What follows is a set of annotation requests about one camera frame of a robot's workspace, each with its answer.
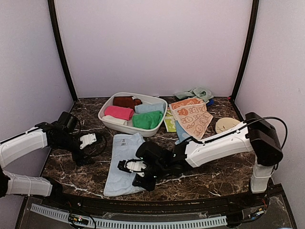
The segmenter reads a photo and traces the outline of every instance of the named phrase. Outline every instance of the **dark marble surface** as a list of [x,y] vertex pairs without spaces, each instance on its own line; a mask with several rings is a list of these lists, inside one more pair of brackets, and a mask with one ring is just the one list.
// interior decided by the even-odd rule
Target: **dark marble surface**
[[[164,99],[169,104],[176,101],[171,97]],[[203,136],[204,138],[216,134],[214,128],[219,118],[232,117],[238,119],[226,98],[215,98],[214,100],[215,103],[207,108],[208,112],[214,117]],[[106,150],[94,158],[96,163],[77,167],[72,161],[70,153],[59,149],[52,150],[46,162],[43,176],[52,177],[59,181],[63,185],[65,193],[93,198],[107,198],[103,196],[103,189],[110,167],[112,138],[119,132],[105,127],[102,121],[98,119],[98,112],[106,101],[107,98],[80,99],[71,112],[80,119],[83,133],[102,133],[107,138]],[[177,139],[176,133],[166,132],[164,124],[161,125],[155,136],[148,138],[148,140],[155,141],[168,149],[173,149]],[[101,148],[102,144],[93,144],[86,147],[85,151],[88,154],[95,154]],[[161,180],[152,192],[144,191],[109,199],[173,201],[227,196],[246,192],[254,161],[255,154],[253,152],[224,157],[195,168],[181,177]]]

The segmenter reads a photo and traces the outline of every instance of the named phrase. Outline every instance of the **light blue towel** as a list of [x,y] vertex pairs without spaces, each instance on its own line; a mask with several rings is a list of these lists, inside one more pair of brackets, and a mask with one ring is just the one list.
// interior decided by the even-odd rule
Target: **light blue towel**
[[119,134],[113,137],[112,158],[104,196],[117,197],[145,191],[142,187],[132,186],[135,173],[126,173],[118,169],[119,161],[136,158],[135,153],[143,142],[143,137],[139,133]]
[[134,107],[134,111],[137,114],[148,113],[151,111],[161,111],[164,114],[166,108],[165,103],[158,103],[158,104],[141,104]]
[[190,137],[190,135],[181,127],[178,121],[176,121],[176,132],[179,138],[179,140],[175,142],[176,145]]

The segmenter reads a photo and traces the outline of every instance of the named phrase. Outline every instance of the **black frame edge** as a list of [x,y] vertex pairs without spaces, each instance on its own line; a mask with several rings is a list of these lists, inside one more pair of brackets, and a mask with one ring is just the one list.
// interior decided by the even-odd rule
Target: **black frame edge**
[[243,56],[242,56],[242,60],[239,66],[239,70],[238,70],[238,74],[236,77],[236,81],[235,81],[235,85],[232,91],[232,95],[231,100],[233,100],[233,102],[235,101],[240,85],[242,83],[243,80],[243,76],[244,76],[244,71],[246,69],[246,65],[247,65],[247,61],[249,58],[249,53],[250,53],[250,49],[251,49],[251,44],[252,44],[252,39],[253,39],[253,35],[254,35],[254,30],[255,30],[255,23],[256,23],[256,18],[257,18],[257,13],[258,13],[258,5],[259,5],[259,0],[253,0],[252,2],[252,9],[251,9],[251,16],[250,16],[250,21],[249,21],[249,27],[248,27],[248,33],[247,33],[247,38],[246,38],[246,42],[244,45],[244,52],[243,52]]
[[285,207],[286,207],[287,212],[288,212],[288,216],[289,216],[289,219],[290,219],[292,228],[293,228],[293,229],[297,229],[297,225],[296,225],[296,222],[295,222],[295,217],[294,217],[294,215],[293,215],[293,213],[292,213],[292,210],[291,210],[290,204],[289,204],[289,202],[288,202],[288,199],[287,199],[286,193],[285,193],[285,191],[284,191],[284,188],[283,188],[282,197],[283,197],[284,204],[285,204]]
[[73,81],[71,78],[67,59],[66,59],[62,41],[61,41],[61,34],[60,34],[59,26],[58,26],[54,0],[48,0],[48,6],[49,6],[49,13],[50,13],[50,18],[51,18],[51,23],[52,23],[52,28],[53,28],[53,34],[54,34],[54,38],[55,38],[55,42],[56,42],[56,46],[57,46],[58,55],[61,60],[61,66],[63,69],[63,73],[65,75],[71,97],[72,97],[73,101],[76,102],[78,100],[78,98],[77,98],[77,94],[76,94],[76,91],[75,91],[75,88],[73,85]]
[[18,214],[17,221],[16,221],[16,224],[15,224],[15,229],[20,228],[21,219],[23,217],[23,213],[25,211],[25,206],[27,205],[27,202],[28,202],[28,196],[25,196],[23,198],[23,201],[22,201],[22,204],[21,204],[21,207],[20,207],[20,210],[19,210],[19,214]]
[[237,117],[239,119],[239,121],[244,121],[244,117],[242,116],[242,113],[240,113],[240,110],[238,109],[238,107],[236,106],[235,102],[232,99],[229,99],[233,109],[235,110]]

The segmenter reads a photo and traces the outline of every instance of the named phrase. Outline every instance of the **white towel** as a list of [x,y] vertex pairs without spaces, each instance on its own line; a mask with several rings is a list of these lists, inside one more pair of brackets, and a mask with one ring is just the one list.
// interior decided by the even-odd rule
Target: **white towel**
[[112,117],[111,115],[103,116],[102,119],[105,120],[105,121],[111,122],[111,123],[127,125],[127,121],[126,120],[123,120],[123,119],[120,119],[120,118],[115,118],[115,117]]
[[126,173],[118,169],[119,161],[137,159],[135,153],[143,142],[143,137],[139,133],[134,135],[118,134],[113,137],[111,164],[104,196],[117,197],[145,191],[142,187],[132,185],[135,173]]

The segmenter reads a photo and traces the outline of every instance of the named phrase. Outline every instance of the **green cloth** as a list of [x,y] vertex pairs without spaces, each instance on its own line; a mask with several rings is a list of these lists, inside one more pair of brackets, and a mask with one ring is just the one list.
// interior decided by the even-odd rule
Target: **green cloth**
[[136,114],[132,116],[132,125],[137,128],[150,130],[157,127],[162,121],[163,114],[161,111],[152,111],[143,114]]
[[189,97],[198,98],[198,99],[202,99],[205,103],[208,103],[209,100],[214,97],[214,95],[210,90],[202,87],[196,87],[187,92],[178,92],[175,94],[175,96],[178,99],[185,99]]
[[171,117],[165,117],[164,118],[164,123],[165,123],[165,127],[167,132],[172,132],[175,133],[176,131],[176,120],[173,116]]

